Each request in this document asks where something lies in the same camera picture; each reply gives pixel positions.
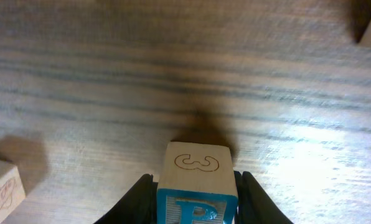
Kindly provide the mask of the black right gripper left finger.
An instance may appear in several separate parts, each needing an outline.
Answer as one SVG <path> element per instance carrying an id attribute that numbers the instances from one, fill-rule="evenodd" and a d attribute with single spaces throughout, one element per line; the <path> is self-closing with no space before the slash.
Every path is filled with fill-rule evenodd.
<path id="1" fill-rule="evenodd" d="M 95 224 L 156 224 L 157 182 L 144 174 Z"/>

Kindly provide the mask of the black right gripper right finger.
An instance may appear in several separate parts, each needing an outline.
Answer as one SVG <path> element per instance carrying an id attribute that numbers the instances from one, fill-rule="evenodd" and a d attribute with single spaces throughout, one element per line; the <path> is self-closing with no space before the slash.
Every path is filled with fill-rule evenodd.
<path id="1" fill-rule="evenodd" d="M 293 224 L 247 171 L 234 172 L 238 192 L 235 224 Z"/>

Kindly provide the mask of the blue P wooden block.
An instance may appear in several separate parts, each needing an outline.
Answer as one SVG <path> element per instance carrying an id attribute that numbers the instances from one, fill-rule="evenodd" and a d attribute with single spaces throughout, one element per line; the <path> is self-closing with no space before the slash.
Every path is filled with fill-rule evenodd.
<path id="1" fill-rule="evenodd" d="M 170 142 L 156 202 L 159 224 L 232 224 L 238 192 L 230 149 Z"/>

